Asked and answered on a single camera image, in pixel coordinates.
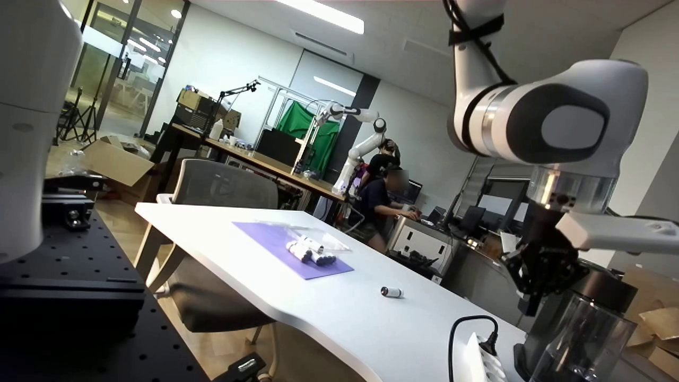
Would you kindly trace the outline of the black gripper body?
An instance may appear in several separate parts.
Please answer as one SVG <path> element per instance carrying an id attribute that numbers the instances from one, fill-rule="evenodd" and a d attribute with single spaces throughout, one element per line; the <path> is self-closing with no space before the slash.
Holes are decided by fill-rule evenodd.
<path id="1" fill-rule="evenodd" d="M 546 295 L 574 286 L 586 274 L 578 251 L 556 229 L 561 219 L 559 210 L 528 204 L 517 248 L 502 256 L 521 295 L 517 309 L 527 317 L 536 314 Z"/>

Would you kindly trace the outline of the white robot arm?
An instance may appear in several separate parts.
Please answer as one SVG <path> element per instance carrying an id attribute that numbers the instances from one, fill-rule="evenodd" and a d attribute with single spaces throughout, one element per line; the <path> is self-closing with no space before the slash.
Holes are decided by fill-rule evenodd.
<path id="1" fill-rule="evenodd" d="M 649 75 L 623 59 L 583 59 L 515 82 L 493 56 L 505 0 L 441 0 L 455 53 L 452 143 L 533 169 L 521 248 L 505 260 L 521 309 L 578 282 L 586 267 L 556 229 L 571 212 L 602 212 L 646 108 Z"/>

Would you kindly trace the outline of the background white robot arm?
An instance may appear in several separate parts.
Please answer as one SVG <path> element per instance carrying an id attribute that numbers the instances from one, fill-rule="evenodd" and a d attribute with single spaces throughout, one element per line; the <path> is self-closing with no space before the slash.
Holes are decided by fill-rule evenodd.
<path id="1" fill-rule="evenodd" d="M 350 117 L 359 125 L 370 128 L 370 135 L 363 141 L 355 141 L 352 146 L 345 150 L 343 165 L 334 182 L 336 194 L 345 194 L 352 185 L 359 161 L 386 141 L 386 118 L 380 113 L 373 113 L 370 108 L 326 107 L 312 118 L 308 129 L 310 139 L 316 139 L 319 129 L 324 125 L 328 117 Z"/>

